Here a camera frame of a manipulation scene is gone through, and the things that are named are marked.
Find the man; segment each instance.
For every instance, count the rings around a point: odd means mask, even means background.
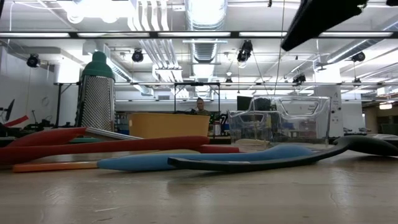
[[[202,116],[210,116],[211,113],[207,110],[205,110],[205,102],[203,101],[202,98],[197,99],[197,115],[202,115]]]

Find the clear plastic container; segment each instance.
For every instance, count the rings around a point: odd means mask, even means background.
[[[278,144],[328,147],[330,98],[255,96],[247,111],[228,111],[232,144],[264,150]]]

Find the fluorescent light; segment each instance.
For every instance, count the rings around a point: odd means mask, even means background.
[[[392,32],[323,32],[320,37],[390,37]]]
[[[130,85],[130,83],[115,83],[114,85]]]
[[[390,104],[390,103],[381,103],[379,105],[380,110],[389,110],[391,108],[392,108],[392,104]]]
[[[182,40],[183,44],[227,44],[227,40]]]
[[[159,37],[229,37],[230,32],[159,32]]]
[[[240,37],[281,37],[285,36],[286,32],[240,32]]]
[[[60,33],[46,33],[46,32],[0,32],[0,37],[2,38],[13,38],[13,37],[27,37],[27,38],[36,38],[36,37],[70,37],[68,33],[60,32]]]
[[[147,32],[108,32],[108,33],[96,33],[96,32],[79,32],[79,37],[149,37]]]

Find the ceiling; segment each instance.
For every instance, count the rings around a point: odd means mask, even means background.
[[[48,7],[60,8],[56,1],[43,1]],[[225,30],[266,30],[281,31],[287,30],[299,6],[299,0],[289,0],[285,2],[285,10],[283,1],[273,0],[271,8],[267,7],[265,1],[228,1],[228,9],[226,12]],[[331,30],[338,31],[380,31],[391,21],[398,21],[396,7],[384,7],[385,1],[369,1],[368,7],[364,12],[351,18],[342,24],[333,27]],[[168,23],[171,30],[186,30],[185,12],[183,9],[183,0],[169,0],[168,5]],[[67,13],[63,9],[54,9],[50,12],[43,9],[43,4],[36,0],[31,1],[6,1],[0,20],[0,31],[9,31],[10,24],[12,31],[104,31],[104,30],[124,30],[128,31],[127,19],[119,18],[115,23],[108,24],[100,18],[84,18],[79,24],[71,24],[67,20]],[[292,81],[292,77],[297,73],[291,71],[299,65],[307,62],[312,64],[312,60],[317,55],[331,54],[345,45],[355,41],[354,39],[319,39],[309,40],[304,44],[294,48],[290,52],[284,52],[280,49],[280,39],[251,39],[254,47],[254,53],[248,60],[245,68],[238,69],[236,61],[236,52],[243,43],[243,39],[228,39],[227,44],[220,44],[212,81],[224,82],[226,72],[232,73],[234,82],[284,82]],[[141,63],[133,63],[131,53],[136,48],[141,48],[138,40],[129,39],[106,39],[96,40],[98,45],[106,44],[112,50],[112,58],[121,64],[135,79],[143,82],[154,82],[152,76],[152,62],[149,57],[144,54],[144,61]],[[82,45],[85,40],[13,40],[13,45],[25,47],[58,47],[68,52],[74,57],[87,63],[90,56],[82,55]],[[174,39],[173,46],[177,54],[179,64],[182,66],[182,77],[189,80],[192,77],[192,65],[190,57],[190,48],[188,44],[183,44],[181,39]],[[342,81],[351,82],[354,76],[367,74],[377,71],[385,66],[398,62],[398,40],[390,39],[364,50],[366,60],[355,65],[353,69],[352,62],[342,61],[338,63],[340,67]],[[307,82],[313,81],[314,71],[310,67],[304,73]],[[398,75],[398,67],[395,70],[381,73],[372,77],[366,82],[380,82],[385,79],[394,80],[392,78]],[[370,86],[363,88],[363,93],[372,91],[375,87]]]

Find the wooden table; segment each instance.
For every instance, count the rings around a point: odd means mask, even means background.
[[[0,171],[8,223],[398,223],[398,159],[346,152],[303,167]]]

